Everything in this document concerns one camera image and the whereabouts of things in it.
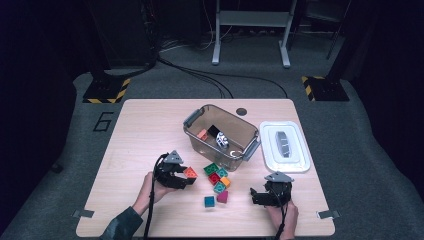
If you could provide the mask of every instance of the toy block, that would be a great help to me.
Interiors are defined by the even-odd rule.
[[[223,168],[220,168],[218,171],[216,171],[216,173],[220,177],[227,177],[228,176],[228,172],[225,169],[223,169]]]
[[[215,197],[214,196],[205,197],[205,207],[215,207]]]
[[[193,184],[197,179],[197,173],[193,170],[193,168],[188,167],[183,171],[184,175],[187,177],[189,184]]]
[[[220,181],[225,185],[225,187],[226,188],[229,188],[230,187],[230,179],[228,179],[227,177],[222,177],[221,179],[220,179]]]
[[[214,186],[217,182],[219,182],[219,180],[221,180],[219,175],[216,174],[216,173],[212,173],[211,175],[209,175],[208,179],[209,179],[209,182],[211,182],[212,185],[214,185]]]
[[[220,203],[227,203],[228,200],[228,191],[225,190],[222,193],[218,194],[216,197],[216,201]]]
[[[222,182],[217,182],[213,191],[216,193],[222,193],[225,190],[225,185]]]
[[[206,174],[209,176],[212,173],[218,171],[219,167],[215,163],[212,163],[212,164],[209,164],[208,166],[204,167],[203,169],[205,170]]]
[[[203,129],[197,134],[197,137],[205,141],[208,138],[208,132],[206,131],[206,129]]]

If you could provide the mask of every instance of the clear plastic bin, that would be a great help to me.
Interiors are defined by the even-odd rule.
[[[254,125],[215,105],[208,104],[195,110],[183,125],[193,149],[230,172],[243,161],[249,161],[260,145],[259,130]],[[212,125],[227,137],[227,148],[221,148],[215,136],[208,132]],[[205,140],[198,137],[202,130],[206,130]]]

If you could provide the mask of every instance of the container lid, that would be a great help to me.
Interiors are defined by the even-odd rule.
[[[266,166],[272,171],[302,173],[311,163],[306,142],[295,122],[262,122],[262,152]]]

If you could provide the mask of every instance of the human hand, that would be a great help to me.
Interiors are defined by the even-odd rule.
[[[293,201],[290,200],[286,205],[283,206],[284,209],[287,207],[286,218],[284,219],[284,231],[280,236],[280,240],[285,239],[294,239],[294,232],[296,230],[297,218],[299,216],[299,210],[297,206],[294,205]],[[268,211],[269,216],[274,227],[278,230],[283,220],[281,214],[281,208],[274,206],[265,206]]]
[[[153,172],[148,172],[144,176],[143,185],[141,186],[140,192],[138,193],[137,199],[133,204],[133,209],[138,215],[143,213],[149,208],[150,192],[152,190]],[[167,193],[175,192],[177,189],[164,187],[162,184],[155,182],[155,201],[159,202]]]

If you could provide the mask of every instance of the yellow cube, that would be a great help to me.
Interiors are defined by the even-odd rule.
[[[227,177],[222,177],[220,181],[225,185],[226,188],[230,187],[230,180]]]

